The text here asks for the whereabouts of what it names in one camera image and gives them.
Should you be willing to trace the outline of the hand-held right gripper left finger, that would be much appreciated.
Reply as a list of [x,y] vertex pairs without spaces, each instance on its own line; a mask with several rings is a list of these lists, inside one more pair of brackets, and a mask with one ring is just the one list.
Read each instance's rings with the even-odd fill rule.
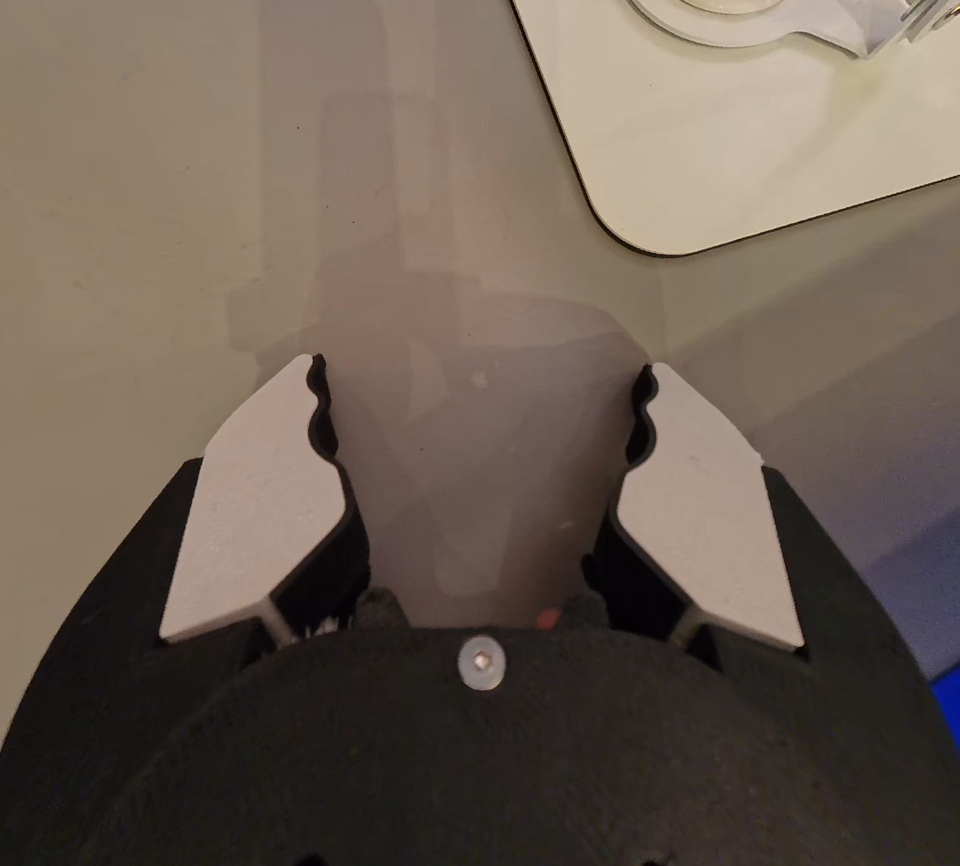
[[159,625],[167,644],[256,620],[276,647],[335,631],[370,583],[323,355],[299,355],[207,444]]

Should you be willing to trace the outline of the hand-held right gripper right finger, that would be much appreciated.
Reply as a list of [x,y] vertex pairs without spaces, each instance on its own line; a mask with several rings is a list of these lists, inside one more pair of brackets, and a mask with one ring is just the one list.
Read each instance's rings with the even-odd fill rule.
[[761,454],[663,363],[642,368],[630,411],[626,464],[582,559],[609,624],[682,648],[715,627],[800,649]]

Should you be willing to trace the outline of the white stand base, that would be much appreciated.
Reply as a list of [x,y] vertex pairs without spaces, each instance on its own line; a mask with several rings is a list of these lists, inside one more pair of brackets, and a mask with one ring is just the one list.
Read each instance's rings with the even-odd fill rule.
[[958,178],[958,20],[856,59],[696,45],[629,0],[510,0],[599,224],[680,257]]

